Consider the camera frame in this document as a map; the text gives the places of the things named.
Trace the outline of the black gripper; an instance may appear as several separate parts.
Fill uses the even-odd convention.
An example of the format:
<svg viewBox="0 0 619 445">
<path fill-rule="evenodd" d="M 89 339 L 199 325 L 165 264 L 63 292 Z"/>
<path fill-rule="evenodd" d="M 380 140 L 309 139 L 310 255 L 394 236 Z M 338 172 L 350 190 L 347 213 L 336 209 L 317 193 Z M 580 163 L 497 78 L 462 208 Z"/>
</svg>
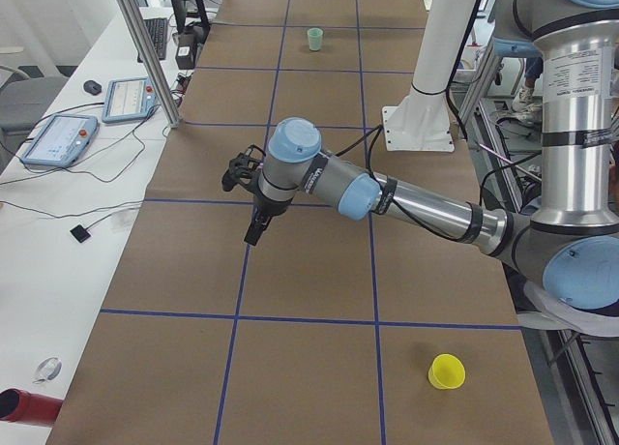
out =
<svg viewBox="0 0 619 445">
<path fill-rule="evenodd" d="M 251 219 L 244 241 L 251 246 L 256 246 L 262 233 L 268 228 L 271 219 L 283 214 L 287 210 L 290 205 L 290 199 L 283 201 L 275 200 L 257 188 L 253 196 L 253 202 L 256 212 Z"/>
</svg>

